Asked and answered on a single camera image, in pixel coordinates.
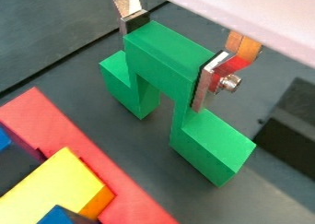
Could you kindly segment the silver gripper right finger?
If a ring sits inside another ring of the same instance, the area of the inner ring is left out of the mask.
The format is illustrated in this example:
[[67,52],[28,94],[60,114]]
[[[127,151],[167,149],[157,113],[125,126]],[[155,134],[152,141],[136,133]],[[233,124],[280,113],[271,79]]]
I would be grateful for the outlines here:
[[205,107],[208,96],[220,90],[235,92],[242,78],[235,73],[247,68],[258,59],[262,44],[232,30],[224,49],[201,65],[196,76],[196,85],[191,99],[191,108],[199,112]]

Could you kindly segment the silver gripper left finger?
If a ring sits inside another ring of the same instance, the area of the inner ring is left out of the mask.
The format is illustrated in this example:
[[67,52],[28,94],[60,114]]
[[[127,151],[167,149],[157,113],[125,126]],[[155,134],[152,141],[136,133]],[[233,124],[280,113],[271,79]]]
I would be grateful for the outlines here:
[[117,16],[119,30],[127,35],[149,23],[149,12],[141,7],[140,0],[113,0]]

